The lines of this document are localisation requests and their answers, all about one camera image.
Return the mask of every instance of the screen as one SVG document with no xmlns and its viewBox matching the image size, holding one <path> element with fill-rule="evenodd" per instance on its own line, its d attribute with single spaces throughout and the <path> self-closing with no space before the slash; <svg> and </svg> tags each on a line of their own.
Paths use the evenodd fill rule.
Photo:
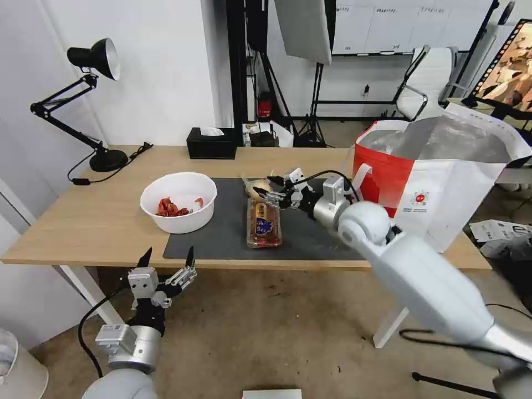
<svg viewBox="0 0 532 399">
<path fill-rule="evenodd" d="M 532 21 L 522 19 L 472 94 L 532 112 Z"/>
</svg>

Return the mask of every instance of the black mat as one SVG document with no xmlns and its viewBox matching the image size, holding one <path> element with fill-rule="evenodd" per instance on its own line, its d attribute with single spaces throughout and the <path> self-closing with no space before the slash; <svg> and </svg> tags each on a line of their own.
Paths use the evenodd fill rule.
<svg viewBox="0 0 532 399">
<path fill-rule="evenodd" d="M 214 215 L 195 232 L 170 234 L 163 254 L 165 259 L 184 259 L 194 246 L 196 259 L 242 260 L 363 260 L 339 238 L 333 237 L 318 222 L 297 209 L 281 212 L 283 244 L 277 248 L 249 248 L 246 243 L 248 197 L 239 178 L 213 179 L 218 189 Z M 313 185 L 321 186 L 323 180 Z"/>
</svg>

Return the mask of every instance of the logo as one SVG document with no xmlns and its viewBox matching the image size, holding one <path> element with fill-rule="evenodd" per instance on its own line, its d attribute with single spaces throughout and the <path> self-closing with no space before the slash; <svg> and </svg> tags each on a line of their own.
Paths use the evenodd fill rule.
<svg viewBox="0 0 532 399">
<path fill-rule="evenodd" d="M 428 192 L 426 191 L 416 191 L 410 202 L 412 205 L 423 206 L 427 204 L 428 196 Z"/>
<path fill-rule="evenodd" d="M 273 229 L 273 223 L 266 219 L 266 204 L 259 202 L 255 206 L 255 234 L 264 236 Z"/>
</svg>

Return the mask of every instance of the concrete floor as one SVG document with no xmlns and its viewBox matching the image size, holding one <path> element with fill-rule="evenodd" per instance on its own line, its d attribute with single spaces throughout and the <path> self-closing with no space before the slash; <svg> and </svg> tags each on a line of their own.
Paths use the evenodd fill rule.
<svg viewBox="0 0 532 399">
<path fill-rule="evenodd" d="M 363 129 L 353 122 L 336 122 L 336 127 L 329 123 L 324 133 L 336 146 L 350 146 Z M 522 198 L 531 195 L 494 188 L 475 218 L 508 219 Z M 532 207 L 526 205 L 514 219 L 529 223 L 530 216 Z M 106 285 L 113 285 L 113 271 L 101 270 Z M 494 272 L 469 276 L 486 302 L 524 310 Z M 131 294 L 123 292 L 113 301 L 124 319 L 131 314 L 131 300 Z M 161 399 L 236 399 L 246 389 L 297 387 L 305 399 L 472 397 L 414 382 L 412 371 L 493 390 L 496 372 L 461 350 L 413 344 L 398 336 L 376 350 L 371 336 L 393 304 L 370 273 L 200 270 L 167 312 L 154 374 L 157 392 Z M 492 312 L 503 323 L 532 331 L 530 320 L 517 313 L 499 308 Z M 106 358 L 93 343 L 101 325 L 98 316 L 89 320 L 84 336 L 107 372 Z M 404 323 L 413 326 L 418 325 L 411 318 Z M 75 328 L 33 353 L 50 371 L 45 399 L 81 397 L 96 379 Z"/>
</svg>

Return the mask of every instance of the lamp arm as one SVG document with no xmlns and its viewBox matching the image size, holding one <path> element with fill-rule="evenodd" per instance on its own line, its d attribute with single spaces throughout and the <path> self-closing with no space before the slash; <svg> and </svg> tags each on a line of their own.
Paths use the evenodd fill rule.
<svg viewBox="0 0 532 399">
<path fill-rule="evenodd" d="M 94 90 L 96 88 L 97 79 L 98 77 L 96 75 L 86 74 L 82 76 L 79 80 L 77 80 L 76 82 L 68 85 L 62 90 L 59 90 L 57 93 L 52 94 L 50 97 L 47 97 L 44 100 L 39 101 L 38 103 L 32 104 L 30 106 L 30 111 L 32 112 L 32 114 L 38 116 L 39 118 L 44 119 L 45 121 L 51 123 L 55 127 L 58 127 L 64 132 L 68 133 L 70 136 L 87 144 L 94 150 L 105 151 L 105 147 L 103 146 L 103 143 L 101 141 L 98 142 L 98 141 L 95 141 L 89 138 L 88 136 L 85 136 L 82 132 L 77 131 L 76 129 L 73 129 L 72 127 L 68 126 L 67 124 L 61 122 L 60 120 L 52 116 L 52 112 L 55 111 L 56 109 L 61 108 L 63 105 L 68 104 L 69 102 L 75 100 L 78 97 L 81 97 L 85 93 L 88 93 L 89 91 Z M 61 94 L 66 93 L 68 90 L 73 89 L 74 87 L 82 83 L 88 84 L 89 87 L 87 87 L 86 89 L 70 97 L 62 98 L 62 99 L 57 98 Z"/>
</svg>

